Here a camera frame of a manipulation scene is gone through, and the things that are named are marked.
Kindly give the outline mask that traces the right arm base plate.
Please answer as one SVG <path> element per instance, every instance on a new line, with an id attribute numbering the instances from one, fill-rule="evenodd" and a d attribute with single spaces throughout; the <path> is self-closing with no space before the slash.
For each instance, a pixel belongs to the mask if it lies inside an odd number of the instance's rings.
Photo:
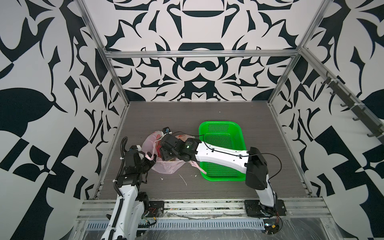
<path id="1" fill-rule="evenodd" d="M 277 200 L 274 207 L 265 207 L 259 200 L 245 200 L 245 210 L 248 217 L 272 218 L 286 216 L 287 209 L 283 200 Z"/>

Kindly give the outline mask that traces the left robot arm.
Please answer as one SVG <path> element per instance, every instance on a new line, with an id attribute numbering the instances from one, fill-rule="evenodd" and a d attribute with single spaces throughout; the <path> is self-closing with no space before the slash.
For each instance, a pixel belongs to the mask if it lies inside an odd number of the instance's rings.
<path id="1" fill-rule="evenodd" d="M 156 163 L 156 155 L 142 152 L 139 145 L 121 147 L 121 166 L 113 181 L 117 200 L 102 240 L 134 240 L 143 214 L 149 209 L 147 193 L 140 192 L 143 177 Z"/>

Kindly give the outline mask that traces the pink plastic bag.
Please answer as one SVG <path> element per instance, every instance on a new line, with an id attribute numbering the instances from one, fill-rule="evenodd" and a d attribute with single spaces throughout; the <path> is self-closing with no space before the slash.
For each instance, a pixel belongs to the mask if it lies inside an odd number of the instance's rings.
<path id="1" fill-rule="evenodd" d="M 160 152 L 160 141 L 164 137 L 162 131 L 155 131 L 149 135 L 146 140 L 141 145 L 141 151 L 146 154 L 146 158 L 153 161 L 153 155 L 157 155 L 156 163 L 152 167 L 152 170 L 160 174 L 174 174 L 178 169 L 180 169 L 187 162 L 182 161 L 178 158 L 172 159 L 170 161 L 165 161 Z"/>

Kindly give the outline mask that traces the green plastic basket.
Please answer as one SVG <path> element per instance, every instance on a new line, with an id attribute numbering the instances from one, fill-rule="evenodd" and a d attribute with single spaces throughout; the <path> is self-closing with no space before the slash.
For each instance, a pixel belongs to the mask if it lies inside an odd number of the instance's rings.
<path id="1" fill-rule="evenodd" d="M 230 121 L 206 121 L 199 126 L 201 141 L 217 147 L 244 151 L 247 149 L 241 127 Z M 246 175 L 232 168 L 200 162 L 202 177 L 210 182 L 244 182 Z"/>

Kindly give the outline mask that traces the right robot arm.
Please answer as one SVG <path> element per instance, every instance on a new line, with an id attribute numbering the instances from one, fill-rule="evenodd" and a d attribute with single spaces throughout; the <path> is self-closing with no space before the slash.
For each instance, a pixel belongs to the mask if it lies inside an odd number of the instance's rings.
<path id="1" fill-rule="evenodd" d="M 277 195 L 270 184 L 267 161 L 257 148 L 231 150 L 194 138 L 183 141 L 170 134 L 166 134 L 159 145 L 164 161 L 176 158 L 184 162 L 213 163 L 245 174 L 246 185 L 256 191 L 261 207 L 266 210 L 275 208 Z"/>

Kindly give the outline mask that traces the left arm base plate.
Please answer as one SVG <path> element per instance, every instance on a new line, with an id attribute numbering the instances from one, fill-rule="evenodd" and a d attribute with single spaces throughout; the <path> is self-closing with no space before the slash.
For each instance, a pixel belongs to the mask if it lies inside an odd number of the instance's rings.
<path id="1" fill-rule="evenodd" d="M 146 218 L 157 218 L 164 213 L 165 202 L 164 201 L 149 201 L 149 205 L 144 212 Z"/>

